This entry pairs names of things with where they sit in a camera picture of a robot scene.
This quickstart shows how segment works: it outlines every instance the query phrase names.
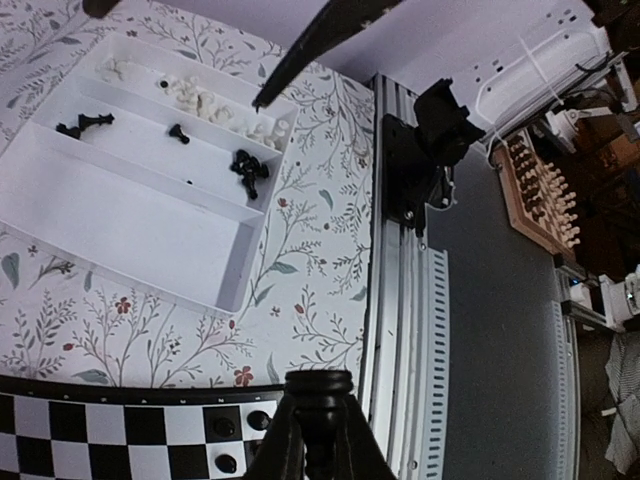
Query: white tray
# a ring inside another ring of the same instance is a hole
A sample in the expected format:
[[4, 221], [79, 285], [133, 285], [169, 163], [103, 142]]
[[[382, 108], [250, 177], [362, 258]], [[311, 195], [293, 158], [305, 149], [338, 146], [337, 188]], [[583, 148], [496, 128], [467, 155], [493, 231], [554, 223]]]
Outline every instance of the white tray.
[[[123, 81], [106, 83], [96, 65], [129, 60]], [[178, 110], [156, 82], [197, 75], [236, 115], [271, 129], [294, 125], [297, 107], [277, 100], [257, 115], [258, 88], [174, 52], [112, 35], [58, 86], [0, 157], [0, 221], [49, 244], [80, 266], [199, 311], [237, 312], [285, 152]], [[81, 140], [55, 131], [78, 114], [111, 113], [112, 125]], [[175, 123], [188, 145], [168, 136]], [[270, 178], [251, 201], [231, 172], [247, 150]]]

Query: black and white chessboard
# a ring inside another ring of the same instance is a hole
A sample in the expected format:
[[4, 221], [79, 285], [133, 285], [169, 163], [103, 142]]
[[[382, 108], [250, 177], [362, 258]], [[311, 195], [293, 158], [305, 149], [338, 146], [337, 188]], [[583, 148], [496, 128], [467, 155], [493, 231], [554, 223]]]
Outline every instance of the black and white chessboard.
[[[239, 479], [282, 396], [269, 387], [123, 397], [57, 385], [51, 398], [1, 393], [0, 377], [0, 480]], [[60, 398], [62, 389], [82, 394]]]

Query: tablecloth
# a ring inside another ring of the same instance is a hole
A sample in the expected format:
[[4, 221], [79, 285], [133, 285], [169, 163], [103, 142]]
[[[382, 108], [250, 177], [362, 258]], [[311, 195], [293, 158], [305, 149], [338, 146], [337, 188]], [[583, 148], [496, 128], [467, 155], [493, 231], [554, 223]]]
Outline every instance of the tablecloth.
[[[0, 0], [0, 151], [110, 32], [257, 85], [283, 55], [273, 43], [153, 1], [124, 1], [96, 20], [78, 0]], [[318, 64], [284, 95], [301, 109], [295, 144], [239, 314], [202, 315], [131, 290], [0, 225], [0, 374], [152, 388], [270, 384], [290, 369], [346, 368], [357, 377], [371, 248], [373, 95]], [[133, 238], [131, 245], [143, 248]]]

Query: red flower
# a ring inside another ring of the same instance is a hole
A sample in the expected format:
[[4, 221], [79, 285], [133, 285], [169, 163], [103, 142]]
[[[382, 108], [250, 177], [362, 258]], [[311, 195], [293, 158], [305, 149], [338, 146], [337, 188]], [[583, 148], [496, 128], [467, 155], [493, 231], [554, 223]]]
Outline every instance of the red flower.
[[251, 373], [251, 367], [243, 367], [242, 370], [236, 370], [233, 372], [236, 376], [236, 386], [246, 387], [249, 382], [253, 380], [253, 374]]
[[127, 297], [122, 297], [119, 302], [116, 302], [116, 308], [118, 309], [118, 313], [122, 315], [123, 313], [129, 313], [129, 309], [131, 308], [131, 303], [127, 301]]

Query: gray table surface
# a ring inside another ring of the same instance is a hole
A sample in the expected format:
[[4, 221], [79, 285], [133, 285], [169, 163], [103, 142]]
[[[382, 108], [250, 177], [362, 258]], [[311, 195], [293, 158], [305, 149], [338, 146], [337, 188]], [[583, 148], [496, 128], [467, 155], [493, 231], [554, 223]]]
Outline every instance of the gray table surface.
[[429, 212], [449, 252], [451, 370], [445, 479], [549, 479], [557, 461], [551, 256], [513, 230], [483, 156], [456, 169], [459, 203]]

